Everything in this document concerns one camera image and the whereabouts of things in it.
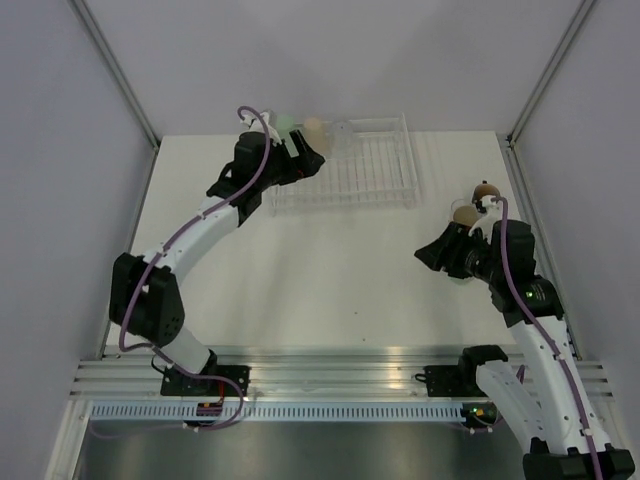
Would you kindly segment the beige plastic cup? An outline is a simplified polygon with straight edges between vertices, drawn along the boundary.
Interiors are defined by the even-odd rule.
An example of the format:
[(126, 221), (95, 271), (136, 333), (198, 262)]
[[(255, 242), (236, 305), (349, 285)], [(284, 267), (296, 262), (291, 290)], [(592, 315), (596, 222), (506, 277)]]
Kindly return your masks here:
[(456, 208), (452, 214), (452, 221), (466, 227), (472, 227), (479, 219), (479, 212), (470, 204)]

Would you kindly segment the peach cup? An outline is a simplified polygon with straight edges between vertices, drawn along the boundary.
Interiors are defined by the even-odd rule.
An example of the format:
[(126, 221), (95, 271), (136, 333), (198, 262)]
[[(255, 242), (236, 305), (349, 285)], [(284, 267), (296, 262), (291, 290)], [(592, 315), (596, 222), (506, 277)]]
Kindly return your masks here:
[(308, 145), (316, 153), (327, 157), (330, 153), (330, 142), (325, 123), (320, 118), (308, 117), (303, 122), (303, 130)]

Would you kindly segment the tall green cup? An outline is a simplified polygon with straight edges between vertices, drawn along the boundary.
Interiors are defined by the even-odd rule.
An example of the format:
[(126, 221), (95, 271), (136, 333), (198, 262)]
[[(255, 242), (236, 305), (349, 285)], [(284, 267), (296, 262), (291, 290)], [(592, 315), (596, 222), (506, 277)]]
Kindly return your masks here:
[(291, 132), (296, 129), (295, 120), (291, 115), (278, 113), (275, 120), (275, 128), (282, 143), (285, 145), (291, 157), (298, 156), (298, 150), (292, 140)]

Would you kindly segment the white wire dish rack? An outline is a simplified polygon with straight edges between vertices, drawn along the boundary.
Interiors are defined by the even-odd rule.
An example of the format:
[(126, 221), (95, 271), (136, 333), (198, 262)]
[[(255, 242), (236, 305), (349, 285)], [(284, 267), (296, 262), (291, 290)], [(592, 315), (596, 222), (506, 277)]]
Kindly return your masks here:
[(330, 142), (325, 164), (309, 179), (270, 189), (266, 203), (271, 213), (414, 207), (418, 179), (405, 116), (349, 119), (354, 144), (346, 158), (331, 154), (334, 121), (325, 123)]

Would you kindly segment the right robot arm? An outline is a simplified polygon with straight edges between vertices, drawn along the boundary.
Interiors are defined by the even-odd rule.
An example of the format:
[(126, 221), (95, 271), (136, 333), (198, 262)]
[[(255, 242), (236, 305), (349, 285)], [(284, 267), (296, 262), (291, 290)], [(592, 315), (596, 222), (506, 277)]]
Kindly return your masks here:
[(489, 239), (450, 222), (439, 238), (415, 251), (434, 272), (478, 279), (525, 358), (535, 392), (529, 394), (496, 345), (463, 350), (459, 388), (484, 393), (523, 451), (528, 479), (628, 479), (632, 454), (613, 446), (589, 401), (569, 346), (564, 309), (553, 283), (535, 271), (529, 224), (494, 223)]

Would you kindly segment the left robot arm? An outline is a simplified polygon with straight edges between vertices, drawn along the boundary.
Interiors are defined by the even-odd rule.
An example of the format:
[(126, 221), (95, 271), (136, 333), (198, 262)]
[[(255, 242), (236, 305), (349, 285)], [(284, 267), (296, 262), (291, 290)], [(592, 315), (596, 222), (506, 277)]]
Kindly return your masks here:
[(109, 319), (120, 334), (141, 338), (141, 347), (172, 363), (195, 395), (212, 393), (220, 378), (217, 358), (186, 327), (180, 284), (206, 253), (261, 206), (266, 190), (310, 178), (324, 163), (298, 130), (282, 140), (259, 131), (241, 134), (232, 160), (207, 190), (197, 213), (157, 247), (138, 256), (123, 253), (115, 260)]

